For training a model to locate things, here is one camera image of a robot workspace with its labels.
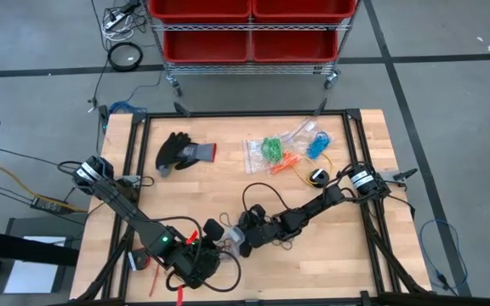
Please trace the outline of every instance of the blue cable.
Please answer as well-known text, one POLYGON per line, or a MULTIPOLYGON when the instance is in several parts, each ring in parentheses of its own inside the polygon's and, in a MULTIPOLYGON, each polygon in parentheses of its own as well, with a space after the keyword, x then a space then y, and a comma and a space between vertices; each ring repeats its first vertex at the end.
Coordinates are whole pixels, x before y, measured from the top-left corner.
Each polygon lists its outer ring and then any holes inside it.
POLYGON ((330 145, 330 137, 326 132, 319 132, 315 140, 307 147, 307 156, 310 159, 316 159, 330 145))
MULTIPOLYGON (((460 288, 462 285, 464 285, 466 283, 466 281, 468 281, 468 268, 466 268, 466 263, 464 263, 464 260, 463 260, 463 256, 462 254, 460 253, 460 244, 459 244, 459 233, 457 232, 457 229, 455 229, 451 224, 449 224, 448 222, 444 221, 444 220, 439 220, 439 219, 432 219, 430 221, 427 221, 423 224, 423 226, 421 226, 421 230, 419 231, 419 244, 421 246, 421 249, 423 250, 423 253, 424 253, 424 256, 426 257, 426 260, 429 262, 430 266, 432 266, 432 268, 434 268, 434 271, 436 272, 436 276, 440 276, 442 275, 442 272, 440 272, 440 270, 434 265, 434 263, 432 263, 432 260, 430 259, 430 256, 429 254, 426 252, 426 248, 424 248, 424 243, 423 243, 423 230, 424 230, 424 227, 428 224, 432 224, 432 223, 437 223, 437 224, 444 224, 446 225, 447 227, 449 227, 452 231, 455 232, 455 240, 456 240, 456 247, 457 247, 457 254, 459 256, 459 260, 460 262, 463 264, 463 269, 464 269, 464 279, 458 283, 458 285, 455 285, 453 287, 449 287, 451 289, 458 289, 460 288)), ((438 283, 435 283, 434 281, 431 281, 430 282, 433 286, 437 286, 441 289, 446 289, 443 285, 440 285, 438 283)))
POLYGON ((115 102, 109 107, 109 114, 116 114, 118 112, 123 112, 123 113, 145 113, 146 112, 146 107, 135 107, 130 105, 127 101, 118 101, 115 102))
POLYGON ((156 84, 152 84, 152 85, 139 85, 138 87, 136 87, 134 89, 134 91, 132 92, 132 94, 129 95, 129 97, 123 101, 118 101, 118 102, 115 102, 111 105, 111 107, 109 108, 109 115, 112 115, 112 114, 116 114, 117 112, 119 111, 122 111, 124 113, 140 113, 140 112, 147 112, 147 109, 146 107, 136 107, 136 106, 133 106, 129 103, 129 101, 134 97, 135 93, 137 92, 137 90, 139 88, 154 88, 156 86, 158 86, 160 84, 160 79, 162 78, 162 73, 160 72, 160 74, 158 74, 158 80, 156 82, 156 84))

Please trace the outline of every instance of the power strip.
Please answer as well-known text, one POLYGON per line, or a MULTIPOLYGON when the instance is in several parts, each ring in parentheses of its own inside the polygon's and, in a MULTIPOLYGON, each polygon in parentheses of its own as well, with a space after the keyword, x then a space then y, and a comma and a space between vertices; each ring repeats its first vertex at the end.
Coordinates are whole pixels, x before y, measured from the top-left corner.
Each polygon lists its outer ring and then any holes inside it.
POLYGON ((117 23, 119 23, 121 20, 126 18, 127 14, 125 13, 118 13, 118 15, 115 17, 114 21, 109 21, 107 22, 104 27, 106 30, 110 30, 113 26, 116 26, 117 23))

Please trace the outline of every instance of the metal rail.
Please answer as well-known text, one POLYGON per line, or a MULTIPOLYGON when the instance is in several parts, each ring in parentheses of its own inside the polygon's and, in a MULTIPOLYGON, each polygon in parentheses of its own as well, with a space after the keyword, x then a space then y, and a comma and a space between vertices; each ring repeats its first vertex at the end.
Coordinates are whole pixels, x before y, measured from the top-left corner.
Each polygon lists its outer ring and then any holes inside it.
POLYGON ((168 63, 168 72, 175 75, 254 75, 254 74, 322 74, 333 73, 333 63, 235 65, 177 65, 168 63))
POLYGON ((347 31, 352 25, 341 24, 155 24, 157 31, 347 31))

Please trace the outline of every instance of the yellow cable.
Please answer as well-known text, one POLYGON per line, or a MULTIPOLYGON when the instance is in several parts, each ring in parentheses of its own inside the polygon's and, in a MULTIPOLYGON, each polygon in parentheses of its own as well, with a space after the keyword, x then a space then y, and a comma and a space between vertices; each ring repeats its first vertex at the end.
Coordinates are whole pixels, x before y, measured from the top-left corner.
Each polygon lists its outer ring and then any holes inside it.
MULTIPOLYGON (((332 170, 333 170, 333 163, 332 163, 332 160, 330 159, 330 157, 328 157, 326 154, 324 153, 321 153, 324 157, 326 157, 326 159, 328 159, 328 162, 330 163, 330 171, 328 172, 328 175, 330 175, 332 173, 332 170)), ((304 156, 304 158, 311 163, 311 165, 313 165, 313 167, 315 169, 320 169, 314 161, 312 161, 309 157, 307 156, 304 156)), ((298 170, 296 170, 296 166, 293 167, 293 170, 294 170, 294 173, 296 173, 296 175, 298 175, 298 177, 306 184, 308 184, 309 186, 311 187, 314 187, 313 184, 314 182, 311 182, 309 176, 307 178, 301 176, 299 173, 298 173, 298 170)))
POLYGON ((27 193, 29 193, 30 195, 32 196, 36 196, 38 197, 39 199, 42 199, 42 200, 45 200, 47 202, 50 202, 50 203, 54 203, 54 204, 57 204, 57 205, 60 205, 62 207, 67 207, 75 212, 80 212, 80 213, 85 213, 87 212, 86 210, 84 209, 81 209, 81 208, 77 208, 77 207, 74 207, 73 205, 70 205, 70 204, 67 204, 67 203, 64 203, 63 201, 58 201, 58 200, 53 200, 53 199, 50 199, 46 196, 42 196, 42 195, 39 195, 38 193, 32 191, 31 189, 27 188, 26 185, 24 185, 24 183, 22 183, 22 181, 20 181, 16 175, 14 175, 13 173, 11 173, 9 170, 5 169, 4 167, 1 167, 0 166, 0 170, 5 172, 9 177, 11 177, 16 183, 18 183, 18 185, 20 187, 22 187, 23 190, 25 190, 27 193))

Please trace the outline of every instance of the red wire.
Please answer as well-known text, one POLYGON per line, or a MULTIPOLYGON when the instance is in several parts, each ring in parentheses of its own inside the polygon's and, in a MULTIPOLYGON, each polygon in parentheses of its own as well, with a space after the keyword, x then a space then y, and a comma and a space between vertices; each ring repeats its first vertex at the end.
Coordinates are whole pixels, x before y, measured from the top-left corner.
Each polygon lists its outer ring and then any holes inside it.
POLYGON ((177 306, 182 306, 183 305, 183 286, 179 286, 177 290, 177 306))
POLYGON ((160 271, 160 264, 157 264, 157 272, 154 274, 154 280, 152 280, 151 292, 149 292, 149 298, 152 296, 154 292, 154 285, 157 283, 158 272, 160 271))

